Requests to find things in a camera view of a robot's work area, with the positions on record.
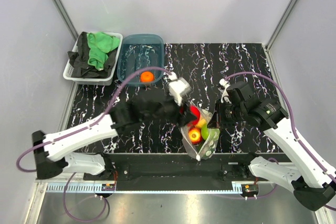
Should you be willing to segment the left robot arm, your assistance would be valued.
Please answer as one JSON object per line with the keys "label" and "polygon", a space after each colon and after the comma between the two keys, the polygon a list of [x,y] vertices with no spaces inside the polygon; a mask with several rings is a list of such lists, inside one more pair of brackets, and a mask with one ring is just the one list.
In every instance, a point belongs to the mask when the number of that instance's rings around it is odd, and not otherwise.
{"label": "left robot arm", "polygon": [[67,130],[32,134],[38,179],[51,179],[61,173],[87,173],[103,180],[113,175],[111,163],[102,154],[76,153],[76,150],[105,138],[114,138],[147,121],[167,120],[185,126],[197,119],[187,102],[161,89],[141,90],[128,101],[118,102],[108,113]]}

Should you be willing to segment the red fake apple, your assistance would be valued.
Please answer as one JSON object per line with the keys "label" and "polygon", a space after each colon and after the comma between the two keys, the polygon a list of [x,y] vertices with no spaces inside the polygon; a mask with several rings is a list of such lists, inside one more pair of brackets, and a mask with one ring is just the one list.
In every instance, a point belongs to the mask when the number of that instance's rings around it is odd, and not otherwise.
{"label": "red fake apple", "polygon": [[193,106],[193,105],[190,106],[190,111],[196,117],[196,119],[194,119],[191,122],[191,124],[192,125],[196,125],[199,122],[199,120],[200,120],[201,113],[200,113],[199,109],[196,106]]}

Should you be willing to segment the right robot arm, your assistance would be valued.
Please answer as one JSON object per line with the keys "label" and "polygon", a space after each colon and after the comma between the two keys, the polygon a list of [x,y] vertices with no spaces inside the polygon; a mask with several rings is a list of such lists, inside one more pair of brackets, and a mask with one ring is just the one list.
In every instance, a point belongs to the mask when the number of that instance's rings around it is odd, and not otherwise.
{"label": "right robot arm", "polygon": [[229,84],[220,80],[221,99],[209,127],[225,128],[240,122],[257,127],[272,139],[295,165],[286,168],[265,158],[251,154],[238,167],[244,180],[264,178],[291,193],[309,210],[325,207],[335,196],[335,167],[325,161],[295,127],[291,108],[284,109],[273,99],[259,99],[246,82]]}

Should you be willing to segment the clear polka dot zip bag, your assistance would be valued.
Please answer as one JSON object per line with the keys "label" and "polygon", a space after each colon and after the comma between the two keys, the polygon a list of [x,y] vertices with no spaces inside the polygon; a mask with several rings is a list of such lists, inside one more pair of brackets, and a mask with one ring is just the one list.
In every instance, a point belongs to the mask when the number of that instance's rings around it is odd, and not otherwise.
{"label": "clear polka dot zip bag", "polygon": [[180,128],[182,143],[187,154],[197,160],[209,159],[216,151],[219,140],[219,128],[209,128],[213,113],[201,109],[191,102],[191,110],[196,120]]}

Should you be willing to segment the orange fake fruit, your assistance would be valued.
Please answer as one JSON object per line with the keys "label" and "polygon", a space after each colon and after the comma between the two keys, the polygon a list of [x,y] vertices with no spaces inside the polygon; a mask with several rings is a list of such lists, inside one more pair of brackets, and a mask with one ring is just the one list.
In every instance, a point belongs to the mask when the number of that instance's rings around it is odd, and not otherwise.
{"label": "orange fake fruit", "polygon": [[155,79],[155,76],[151,71],[142,72],[140,75],[140,81],[142,83],[149,83],[149,82],[154,81],[154,79]]}

